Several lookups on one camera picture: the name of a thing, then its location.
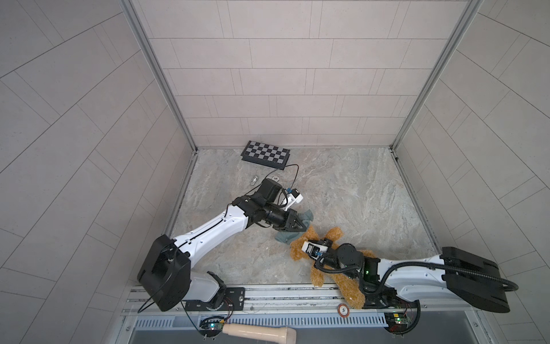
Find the gray wall tile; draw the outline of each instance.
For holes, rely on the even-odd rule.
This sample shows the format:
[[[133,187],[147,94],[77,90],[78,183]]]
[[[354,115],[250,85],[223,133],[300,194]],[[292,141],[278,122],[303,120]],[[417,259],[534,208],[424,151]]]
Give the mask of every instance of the gray wall tile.
[[[346,96],[342,117],[391,117],[399,96]]]
[[[491,72],[518,36],[519,32],[478,14],[458,50]]]
[[[50,124],[0,83],[0,170],[8,166]]]
[[[409,43],[410,40],[334,40],[331,68],[399,68]]]
[[[534,176],[475,113],[459,126],[453,140],[497,198]]]
[[[113,251],[85,236],[21,342],[68,343]]]
[[[461,1],[411,1],[398,37],[446,39],[465,5]]]
[[[486,118],[487,125],[540,178],[550,184],[550,119],[514,92]]]
[[[153,169],[141,155],[134,154],[95,222],[118,237],[122,237],[152,174]]]
[[[16,72],[11,72],[0,80],[49,124],[53,124],[59,118],[59,113],[52,109]]]
[[[509,89],[488,72],[455,52],[441,74],[441,80],[481,119],[493,110]]]
[[[143,147],[157,163],[177,129],[179,127],[174,115],[170,108],[166,107],[142,142]]]
[[[420,176],[448,228],[452,230],[468,219],[468,214],[433,160],[424,168]]]
[[[233,86],[233,78],[230,69],[169,69],[169,71],[174,81],[174,93],[176,95],[235,94],[235,87]]]
[[[0,46],[10,47],[0,52],[0,75],[4,75],[53,45],[17,1],[3,1],[0,6],[3,27]]]
[[[95,222],[92,223],[92,225],[90,226],[90,229],[86,234],[88,234],[90,237],[94,239],[101,241],[105,245],[115,249],[117,248],[118,242],[120,241],[119,237],[117,237],[116,235],[106,230],[105,228],[101,227]]]
[[[247,39],[171,39],[176,68],[251,68]]]
[[[447,40],[411,40],[400,68],[432,68]]]
[[[430,193],[426,187],[423,187],[416,193],[418,201],[424,214],[428,219],[428,223],[432,227],[434,233],[436,234],[437,241],[441,247],[444,246],[454,246],[457,247],[453,236],[451,236],[445,221],[441,217],[439,210],[436,207],[436,204],[433,202]]]
[[[429,73],[429,69],[386,69],[376,94],[416,96]]]
[[[107,134],[146,87],[138,64],[131,58],[85,95],[78,106]]]
[[[335,104],[336,96],[277,96],[277,117],[331,117]]]
[[[90,300],[90,304],[88,304],[88,307],[114,312],[118,302],[119,299],[117,297],[94,293],[92,296],[92,300]]]
[[[73,107],[0,173],[0,227],[26,235],[103,135]]]
[[[141,105],[134,101],[97,145],[96,150],[118,173],[123,173],[152,126]]]
[[[101,344],[113,312],[87,308],[71,338],[74,344]]]
[[[506,276],[511,276],[545,265],[545,261],[542,260],[541,256],[537,252],[531,252],[517,258],[505,261],[499,266]]]
[[[97,286],[98,293],[120,297],[128,278],[135,278],[130,276],[130,269],[136,262],[152,221],[153,217],[145,209],[137,206],[113,254],[113,259]]]
[[[550,204],[550,189],[545,188],[508,209],[514,221],[547,264],[550,262],[550,248],[546,245],[550,238],[548,204]]]
[[[449,178],[466,161],[464,154],[434,117],[426,124],[420,139],[445,178]]]
[[[414,192],[420,191],[420,189],[424,187],[424,181],[420,177],[420,174],[418,173],[416,166],[414,166],[414,163],[410,158],[409,153],[405,148],[405,145],[399,145],[399,147],[397,147],[397,155],[399,156],[399,160],[403,165],[403,169],[405,170],[407,178],[411,183],[411,187],[413,191]]]
[[[215,1],[141,0],[152,38],[223,38]]]
[[[185,176],[185,173],[187,171],[187,166],[189,164],[189,160],[191,159],[191,153],[192,153],[191,146],[189,146],[188,143],[185,143],[185,146],[179,156],[178,163],[176,164],[174,172],[170,177],[170,181],[166,186],[166,191],[162,196],[162,199],[164,200],[164,202],[168,204],[174,204],[176,196],[180,191],[180,185],[182,183],[182,179]]]
[[[57,112],[65,113],[115,67],[96,33],[88,30],[17,73]]]
[[[37,3],[64,40],[120,13],[120,6],[108,0],[70,3],[46,0]]]
[[[548,320],[537,316],[541,305],[540,300],[550,296],[550,291],[547,288],[548,283],[550,283],[550,269],[547,266],[539,267],[514,275],[510,277],[510,280],[521,284],[521,288],[516,291],[516,294],[537,325],[543,339],[550,340]],[[537,331],[533,331],[531,335],[536,336]]]
[[[217,117],[270,116],[268,96],[214,96],[213,99]]]
[[[375,69],[316,69],[313,94],[367,95]]]
[[[254,68],[328,68],[332,40],[250,40]]]
[[[545,0],[525,3],[510,0],[494,18],[500,23],[521,31],[547,45],[550,45],[550,24],[545,18],[550,10]]]
[[[161,66],[164,68],[181,68],[171,39],[157,38],[150,39],[149,41],[155,50],[155,56],[158,58]]]
[[[453,191],[497,263],[534,251],[525,235],[474,169],[453,185]]]
[[[93,150],[93,152],[88,156],[88,160],[90,160],[94,165],[97,166],[103,173],[107,175],[112,181],[115,183],[117,182],[118,178],[120,178],[120,173],[117,171],[116,168],[113,167],[107,160],[105,160],[104,157],[101,156],[97,152],[97,150]]]
[[[550,47],[530,40],[499,78],[508,87],[550,116]]]
[[[506,209],[510,209],[517,203],[520,203],[527,197],[536,194],[545,187],[546,185],[544,185],[544,183],[541,182],[540,179],[534,176],[522,185],[510,191],[508,194],[506,194],[506,196],[503,196],[499,200]]]
[[[175,96],[185,118],[212,117],[205,96]]]
[[[8,260],[8,257],[15,251],[15,248],[23,240],[23,237],[16,236],[10,232],[0,229],[0,264]]]
[[[387,38],[398,2],[324,2],[319,38]]]
[[[466,104],[446,84],[438,80],[425,105],[441,126],[449,129]]]
[[[161,89],[158,87],[158,83],[156,81],[151,83],[145,91],[143,91],[143,98],[145,98],[145,101],[147,102],[147,105],[149,105],[149,108],[153,112],[153,116],[156,120],[167,106],[166,100],[164,100],[164,96],[162,95]]]
[[[27,332],[44,300],[0,292],[0,302],[2,302],[0,309],[2,342],[17,344]]]
[[[14,270],[0,269],[0,291],[46,299],[56,283]]]
[[[506,299],[508,299],[510,313],[494,313],[499,325],[531,323],[533,321],[516,293],[506,293]]]
[[[174,172],[176,166],[176,159],[172,156],[172,153],[168,149],[165,149],[161,159],[158,162],[157,168],[153,172],[143,197],[149,201],[155,209],[158,208],[162,200],[162,195],[168,186],[172,172]]]
[[[229,1],[235,38],[308,38],[308,1]]]
[[[57,280],[113,187],[111,179],[85,161],[5,266]]]
[[[138,52],[138,42],[124,14],[120,13],[102,22],[101,26],[105,29],[107,36],[109,36],[122,61],[126,61]]]
[[[241,69],[243,94],[304,94],[305,69]]]
[[[40,31],[46,35],[48,41],[50,41],[53,46],[63,43],[63,38],[61,38],[56,28],[53,27],[50,20],[34,0],[18,0],[18,2],[40,28]]]

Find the gray floor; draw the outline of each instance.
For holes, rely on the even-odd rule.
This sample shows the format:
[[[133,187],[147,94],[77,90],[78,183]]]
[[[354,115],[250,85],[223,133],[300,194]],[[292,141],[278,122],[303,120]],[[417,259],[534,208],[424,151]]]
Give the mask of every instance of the gray floor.
[[[339,226],[357,248],[378,257],[415,259],[435,254],[387,148],[292,149],[288,164],[300,165],[295,183],[304,200],[293,206],[311,209],[320,234]],[[173,231],[173,236],[221,213],[227,203],[273,169],[241,160],[240,150],[201,150]],[[295,167],[277,171],[289,187]],[[205,255],[195,270],[215,272],[227,284],[309,283],[311,261],[294,262],[290,248],[274,240],[273,229],[252,225]]]

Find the checkered pattern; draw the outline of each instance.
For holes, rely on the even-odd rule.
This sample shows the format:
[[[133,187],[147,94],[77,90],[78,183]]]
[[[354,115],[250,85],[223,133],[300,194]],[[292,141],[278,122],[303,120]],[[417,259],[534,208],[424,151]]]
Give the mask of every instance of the checkered pattern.
[[[250,141],[241,155],[245,161],[284,169],[287,164],[288,157],[290,156],[290,150],[265,143]]]
[[[288,149],[286,148],[266,145],[265,143],[258,143],[254,141],[250,141],[250,144],[245,151],[248,156],[257,157],[258,159],[264,159],[276,163],[283,163],[284,158],[288,153]]]

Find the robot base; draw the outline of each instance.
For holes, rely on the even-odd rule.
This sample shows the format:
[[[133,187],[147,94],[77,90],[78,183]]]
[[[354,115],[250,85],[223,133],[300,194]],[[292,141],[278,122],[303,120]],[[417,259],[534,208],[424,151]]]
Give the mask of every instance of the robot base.
[[[244,306],[244,292],[245,289],[242,287],[228,287],[225,289],[225,295],[224,298],[230,300],[230,304],[232,305],[232,310],[243,310]],[[229,310],[227,303],[222,302],[219,308],[217,309],[210,309],[207,302],[199,301],[199,300],[189,300],[185,302],[185,310],[188,312],[191,311],[207,311],[207,310]]]

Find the black cable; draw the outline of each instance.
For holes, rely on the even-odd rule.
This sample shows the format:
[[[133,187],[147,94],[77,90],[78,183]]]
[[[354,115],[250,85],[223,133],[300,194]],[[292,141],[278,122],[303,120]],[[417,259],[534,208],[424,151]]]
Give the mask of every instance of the black cable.
[[[264,225],[261,225],[259,222],[256,222],[256,224],[260,227],[263,227],[263,228],[270,228],[271,226],[264,226]]]
[[[195,325],[195,323],[193,323],[193,320],[191,320],[191,317],[189,316],[189,313],[187,313],[187,310],[185,309],[185,306],[183,305],[183,302],[180,301],[179,303],[181,303],[181,306],[183,307],[183,310],[185,311],[185,314],[187,314],[187,318],[189,319],[189,321],[193,324],[193,327],[195,328],[195,330],[197,330],[197,332],[202,335],[201,331],[199,331],[199,329],[197,328],[197,326]]]
[[[288,204],[288,194],[287,194],[287,192],[286,192],[284,189],[281,189],[280,191],[281,191],[281,193],[284,194],[284,198],[287,200],[287,202],[286,202],[285,204],[277,205],[277,208],[284,208],[284,207],[286,207],[287,204]]]
[[[290,186],[290,189],[292,190],[292,187],[294,186],[294,183],[296,182],[296,178],[298,177],[298,171],[300,170],[300,165],[298,165],[297,163],[293,163],[292,165],[287,165],[288,166],[296,166],[296,175],[294,175],[294,180],[292,181],[292,185]]]
[[[414,320],[412,321],[411,325],[408,326],[405,330],[403,330],[401,332],[391,332],[390,331],[390,333],[392,333],[394,335],[404,335],[404,334],[407,334],[410,331],[412,331],[418,325],[418,322],[420,321],[420,300],[416,300],[414,303],[416,305],[416,315],[415,315]]]
[[[231,205],[231,203],[228,203],[227,206],[225,207],[225,215],[223,215],[223,218],[227,217],[227,211],[229,210],[230,205]]]
[[[386,273],[384,274],[384,276],[380,280],[380,285],[378,285],[378,287],[376,288],[375,291],[368,292],[368,291],[365,291],[364,288],[362,287],[361,288],[362,293],[365,294],[365,295],[369,295],[369,296],[380,294],[382,292],[382,290],[384,289],[384,287],[385,287],[386,280],[388,279],[389,274],[391,274],[394,270],[397,270],[398,268],[405,267],[405,266],[422,266],[422,267],[427,267],[428,269],[441,269],[441,270],[447,270],[447,271],[452,271],[452,272],[458,272],[460,274],[467,274],[467,275],[471,275],[471,276],[481,277],[481,278],[484,278],[484,279],[488,279],[488,280],[491,280],[491,281],[495,281],[495,282],[507,285],[507,287],[504,288],[505,292],[516,291],[519,288],[518,285],[515,284],[512,281],[508,281],[508,280],[502,279],[500,277],[494,277],[494,276],[491,276],[491,275],[487,275],[487,274],[484,274],[482,272],[472,271],[472,270],[469,270],[469,269],[464,269],[462,267],[449,266],[449,265],[436,264],[436,263],[426,263],[426,262],[423,262],[423,261],[405,261],[403,263],[392,265],[386,271]]]
[[[335,274],[341,274],[343,272],[353,271],[359,269],[358,265],[350,265],[343,267],[341,269],[325,269],[325,267],[321,266],[321,259],[325,258],[325,254],[323,253],[317,260],[315,261],[315,269],[320,270],[324,272],[325,274],[335,275]]]

